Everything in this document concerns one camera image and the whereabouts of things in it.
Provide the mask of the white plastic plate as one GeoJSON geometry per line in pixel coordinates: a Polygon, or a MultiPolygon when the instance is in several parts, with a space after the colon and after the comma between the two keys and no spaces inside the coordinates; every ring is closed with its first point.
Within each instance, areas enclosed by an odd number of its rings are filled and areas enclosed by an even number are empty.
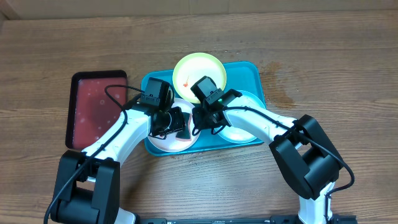
{"type": "Polygon", "coordinates": [[[198,133],[196,136],[192,135],[192,131],[194,128],[192,109],[194,109],[195,106],[186,100],[176,98],[172,107],[180,107],[182,109],[182,112],[190,113],[188,126],[190,128],[191,138],[189,140],[177,139],[177,133],[169,134],[164,140],[148,137],[144,140],[145,147],[148,151],[159,150],[160,152],[169,153],[182,152],[192,147],[198,140],[200,133],[198,133]]]}

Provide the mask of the red and green sponge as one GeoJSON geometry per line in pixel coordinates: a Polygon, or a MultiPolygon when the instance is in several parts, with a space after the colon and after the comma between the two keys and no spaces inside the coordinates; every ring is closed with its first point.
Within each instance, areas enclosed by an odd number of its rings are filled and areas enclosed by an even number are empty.
{"type": "Polygon", "coordinates": [[[190,113],[183,112],[182,114],[183,114],[184,125],[185,126],[184,126],[184,129],[182,131],[179,131],[176,134],[176,138],[177,139],[183,139],[183,140],[189,140],[191,138],[190,137],[190,128],[188,126],[189,119],[190,119],[190,113]]]}

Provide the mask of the yellow-green plastic plate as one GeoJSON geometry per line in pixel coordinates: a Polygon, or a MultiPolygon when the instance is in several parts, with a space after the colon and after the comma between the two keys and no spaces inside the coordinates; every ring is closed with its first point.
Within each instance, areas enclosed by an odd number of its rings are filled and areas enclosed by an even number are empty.
{"type": "Polygon", "coordinates": [[[216,57],[201,52],[184,56],[173,71],[172,82],[175,91],[184,100],[199,103],[199,99],[190,88],[204,76],[210,77],[218,88],[224,90],[227,81],[226,70],[216,57]]]}

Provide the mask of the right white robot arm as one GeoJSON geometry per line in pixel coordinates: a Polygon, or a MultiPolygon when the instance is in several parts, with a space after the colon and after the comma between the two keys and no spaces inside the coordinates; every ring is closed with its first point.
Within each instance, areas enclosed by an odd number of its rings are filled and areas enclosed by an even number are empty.
{"type": "Polygon", "coordinates": [[[267,144],[289,187],[299,196],[302,223],[330,223],[330,196],[339,177],[342,158],[319,123],[311,116],[287,118],[243,100],[243,94],[224,92],[207,76],[191,87],[200,100],[193,110],[193,134],[219,127],[242,129],[267,144]]]}

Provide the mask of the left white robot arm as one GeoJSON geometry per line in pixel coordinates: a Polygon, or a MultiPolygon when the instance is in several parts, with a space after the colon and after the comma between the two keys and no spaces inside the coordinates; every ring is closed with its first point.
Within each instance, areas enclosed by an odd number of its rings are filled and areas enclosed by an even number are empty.
{"type": "Polygon", "coordinates": [[[66,151],[44,222],[137,223],[137,215],[120,207],[120,169],[146,137],[164,140],[185,130],[182,110],[172,106],[174,98],[169,82],[150,78],[98,140],[81,152],[66,151]]]}

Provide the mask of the teal plastic tray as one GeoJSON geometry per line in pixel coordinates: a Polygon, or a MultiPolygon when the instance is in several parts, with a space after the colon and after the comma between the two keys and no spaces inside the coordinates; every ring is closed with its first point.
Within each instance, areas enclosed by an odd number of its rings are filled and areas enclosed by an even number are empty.
{"type": "MultiPolygon", "coordinates": [[[[242,62],[230,62],[225,63],[224,68],[226,69],[226,90],[230,88],[238,91],[246,91],[252,93],[258,98],[258,102],[265,104],[264,93],[262,89],[261,79],[257,67],[248,61],[242,62]]],[[[172,70],[161,70],[148,73],[141,81],[141,88],[145,88],[150,77],[165,80],[172,83],[172,70]]],[[[228,149],[234,147],[244,147],[250,145],[262,144],[260,139],[254,139],[246,143],[232,143],[223,139],[219,135],[212,135],[209,129],[202,131],[198,135],[198,139],[193,146],[180,152],[165,152],[158,149],[154,144],[150,142],[150,139],[144,140],[146,150],[154,156],[171,156],[179,154],[198,153],[205,151],[213,151],[219,149],[228,149]]]]}

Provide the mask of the black red-lined tray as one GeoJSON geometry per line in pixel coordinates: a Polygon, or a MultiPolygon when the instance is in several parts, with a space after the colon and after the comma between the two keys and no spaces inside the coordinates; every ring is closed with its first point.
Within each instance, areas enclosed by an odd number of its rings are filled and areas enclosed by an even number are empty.
{"type": "Polygon", "coordinates": [[[127,74],[123,70],[78,72],[72,76],[65,145],[82,150],[96,142],[119,118],[121,109],[105,93],[123,105],[127,102],[127,74]]]}

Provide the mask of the light blue plastic plate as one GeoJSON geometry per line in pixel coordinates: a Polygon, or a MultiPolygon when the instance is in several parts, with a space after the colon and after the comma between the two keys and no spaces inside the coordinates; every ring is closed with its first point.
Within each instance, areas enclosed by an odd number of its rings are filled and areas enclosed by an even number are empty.
{"type": "MultiPolygon", "coordinates": [[[[256,95],[244,90],[240,90],[239,92],[243,94],[239,99],[244,103],[244,106],[256,105],[266,108],[265,104],[256,95]]],[[[221,127],[215,128],[214,131],[224,140],[235,144],[244,144],[256,140],[255,136],[239,128],[225,126],[223,129],[221,127]]]]}

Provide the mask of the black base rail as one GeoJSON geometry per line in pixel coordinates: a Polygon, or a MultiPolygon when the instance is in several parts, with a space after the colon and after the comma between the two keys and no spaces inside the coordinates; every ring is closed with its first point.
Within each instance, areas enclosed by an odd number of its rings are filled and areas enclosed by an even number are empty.
{"type": "Polygon", "coordinates": [[[179,219],[138,218],[138,224],[299,224],[298,215],[274,215],[269,218],[230,218],[230,219],[179,219]]]}

